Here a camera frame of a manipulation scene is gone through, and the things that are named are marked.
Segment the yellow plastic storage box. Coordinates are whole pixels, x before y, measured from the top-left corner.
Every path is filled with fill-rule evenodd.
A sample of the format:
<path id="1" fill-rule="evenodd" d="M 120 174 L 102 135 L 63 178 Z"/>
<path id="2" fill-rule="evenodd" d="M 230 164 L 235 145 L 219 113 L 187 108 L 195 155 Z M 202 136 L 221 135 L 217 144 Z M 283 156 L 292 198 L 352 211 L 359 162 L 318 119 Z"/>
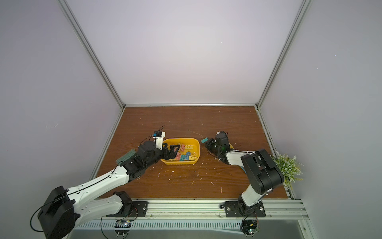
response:
<path id="1" fill-rule="evenodd" d="M 164 144 L 167 144 L 168 149 L 171 145 L 180 146 L 174 159 L 161 159 L 167 165 L 193 165 L 200 158 L 200 143 L 195 138 L 168 138 Z"/>

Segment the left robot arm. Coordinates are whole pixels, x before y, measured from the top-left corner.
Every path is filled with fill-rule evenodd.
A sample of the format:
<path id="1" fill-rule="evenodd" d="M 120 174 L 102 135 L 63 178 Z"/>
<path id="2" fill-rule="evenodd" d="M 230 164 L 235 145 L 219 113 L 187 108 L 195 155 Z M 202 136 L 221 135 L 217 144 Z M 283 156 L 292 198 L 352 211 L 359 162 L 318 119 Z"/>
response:
<path id="1" fill-rule="evenodd" d="M 63 239 L 75 227 L 101 217 L 137 217 L 138 210 L 125 192 L 114 192 L 110 197 L 99 197 L 140 176 L 162 159 L 176 158 L 179 144 L 157 144 L 146 141 L 119 158 L 117 166 L 91 181 L 65 189 L 51 191 L 46 202 L 34 215 L 47 239 Z"/>

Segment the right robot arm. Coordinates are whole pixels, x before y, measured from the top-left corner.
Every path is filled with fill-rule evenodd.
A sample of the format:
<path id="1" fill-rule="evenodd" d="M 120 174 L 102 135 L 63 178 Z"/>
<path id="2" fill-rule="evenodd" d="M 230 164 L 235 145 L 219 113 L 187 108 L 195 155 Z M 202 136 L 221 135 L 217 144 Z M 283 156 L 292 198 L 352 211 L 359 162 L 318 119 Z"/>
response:
<path id="1" fill-rule="evenodd" d="M 228 134 L 224 131 L 217 132 L 214 138 L 204 139 L 203 144 L 221 162 L 244 169 L 250 182 L 238 199 L 239 206 L 244 210 L 258 205 L 264 196 L 283 185 L 285 181 L 283 173 L 264 149 L 258 151 L 234 149 L 229 143 Z"/>

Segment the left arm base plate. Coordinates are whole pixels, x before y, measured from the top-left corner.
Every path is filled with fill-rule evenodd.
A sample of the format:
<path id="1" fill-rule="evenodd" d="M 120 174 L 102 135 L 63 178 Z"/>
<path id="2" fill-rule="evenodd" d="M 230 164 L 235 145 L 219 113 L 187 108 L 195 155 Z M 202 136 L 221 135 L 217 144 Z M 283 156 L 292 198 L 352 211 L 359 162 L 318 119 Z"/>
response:
<path id="1" fill-rule="evenodd" d="M 123 205 L 116 214 L 109 214 L 106 217 L 145 217 L 149 202 L 147 201 L 132 201 L 127 206 Z"/>

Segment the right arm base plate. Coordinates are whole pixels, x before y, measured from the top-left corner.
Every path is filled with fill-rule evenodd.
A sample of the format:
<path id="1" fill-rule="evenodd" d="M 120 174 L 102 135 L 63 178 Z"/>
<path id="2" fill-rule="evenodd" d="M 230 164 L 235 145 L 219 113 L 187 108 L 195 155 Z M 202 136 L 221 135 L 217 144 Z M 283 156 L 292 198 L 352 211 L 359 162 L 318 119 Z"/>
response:
<path id="1" fill-rule="evenodd" d="M 225 210 L 226 217 L 228 218 L 266 217 L 263 201 L 260 201 L 253 206 L 247 206 L 242 201 L 226 201 L 219 207 Z"/>

